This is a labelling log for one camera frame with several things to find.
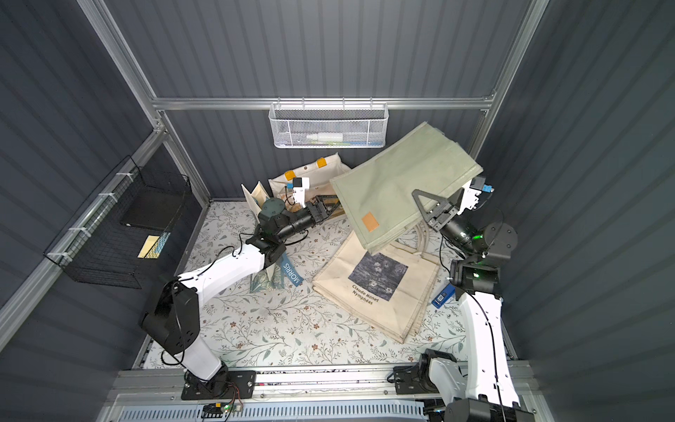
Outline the cream tote bag front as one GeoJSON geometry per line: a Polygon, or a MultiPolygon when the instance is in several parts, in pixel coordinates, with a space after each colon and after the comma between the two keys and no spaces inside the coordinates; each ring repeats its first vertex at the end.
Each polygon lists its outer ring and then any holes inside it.
{"type": "Polygon", "coordinates": [[[337,251],[314,276],[314,290],[390,339],[404,344],[421,328],[439,258],[437,235],[418,224],[403,238],[370,253],[350,226],[336,228],[337,251]]]}

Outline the olive green canvas bag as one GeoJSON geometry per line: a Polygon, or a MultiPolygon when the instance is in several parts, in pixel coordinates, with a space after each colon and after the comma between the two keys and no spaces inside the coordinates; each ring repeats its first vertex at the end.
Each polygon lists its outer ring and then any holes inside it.
{"type": "Polygon", "coordinates": [[[330,184],[361,246],[375,253],[423,220],[415,190],[448,198],[482,172],[462,146],[423,122],[330,184]]]}

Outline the cream tote blue print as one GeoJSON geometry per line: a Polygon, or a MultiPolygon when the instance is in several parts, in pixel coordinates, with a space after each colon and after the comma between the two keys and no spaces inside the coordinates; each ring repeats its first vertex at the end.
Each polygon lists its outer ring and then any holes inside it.
{"type": "Polygon", "coordinates": [[[255,219],[253,234],[246,240],[264,255],[264,266],[260,277],[274,288],[283,286],[281,272],[282,257],[286,253],[288,239],[304,230],[301,221],[308,214],[290,210],[280,198],[272,197],[258,182],[252,191],[241,186],[245,201],[255,219]]]}

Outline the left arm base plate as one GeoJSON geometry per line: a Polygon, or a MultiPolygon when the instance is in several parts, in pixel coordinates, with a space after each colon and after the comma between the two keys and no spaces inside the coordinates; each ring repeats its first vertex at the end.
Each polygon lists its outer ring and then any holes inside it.
{"type": "Polygon", "coordinates": [[[257,372],[221,369],[211,380],[202,380],[189,371],[184,373],[184,401],[249,399],[253,396],[257,372]]]}

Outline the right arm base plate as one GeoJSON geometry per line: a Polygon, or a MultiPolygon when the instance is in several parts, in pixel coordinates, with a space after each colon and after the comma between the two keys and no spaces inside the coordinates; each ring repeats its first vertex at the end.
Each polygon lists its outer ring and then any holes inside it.
{"type": "Polygon", "coordinates": [[[430,391],[424,383],[419,365],[394,367],[386,380],[394,385],[399,396],[424,394],[430,391]]]}

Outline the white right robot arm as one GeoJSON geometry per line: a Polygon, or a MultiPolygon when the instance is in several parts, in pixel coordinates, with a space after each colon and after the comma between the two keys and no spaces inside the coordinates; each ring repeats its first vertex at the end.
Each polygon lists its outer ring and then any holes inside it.
{"type": "Polygon", "coordinates": [[[446,421],[532,421],[521,407],[504,351],[500,268],[518,244],[516,230],[499,220],[476,228],[451,198],[416,189],[411,194],[426,224],[461,251],[448,267],[449,283],[465,320],[468,368],[450,353],[426,350],[417,378],[443,400],[446,421]]]}

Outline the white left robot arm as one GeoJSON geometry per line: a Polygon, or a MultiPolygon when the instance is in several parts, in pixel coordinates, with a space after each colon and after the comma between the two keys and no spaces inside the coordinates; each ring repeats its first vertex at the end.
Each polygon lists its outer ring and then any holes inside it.
{"type": "Polygon", "coordinates": [[[226,288],[275,265],[288,239],[328,220],[339,209],[335,195],[318,195],[292,212],[279,198],[267,200],[258,212],[252,234],[226,246],[204,267],[168,281],[146,304],[140,327],[175,362],[202,383],[226,374],[226,365],[200,336],[201,307],[226,288]]]}

